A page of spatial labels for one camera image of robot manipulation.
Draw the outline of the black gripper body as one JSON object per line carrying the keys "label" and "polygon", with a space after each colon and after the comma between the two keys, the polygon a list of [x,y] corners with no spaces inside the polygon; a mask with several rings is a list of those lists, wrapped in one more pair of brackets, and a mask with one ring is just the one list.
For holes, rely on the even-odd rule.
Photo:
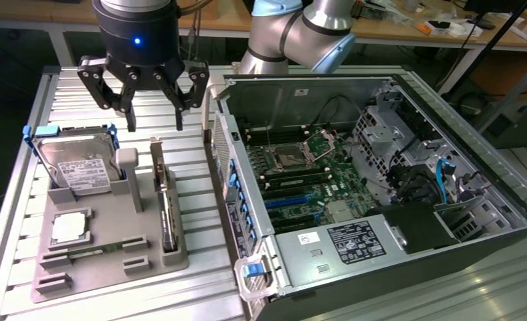
{"label": "black gripper body", "polygon": [[174,87],[180,77],[178,5],[175,3],[92,4],[107,50],[107,71],[127,83],[138,73],[138,90],[158,90],[162,72]]}

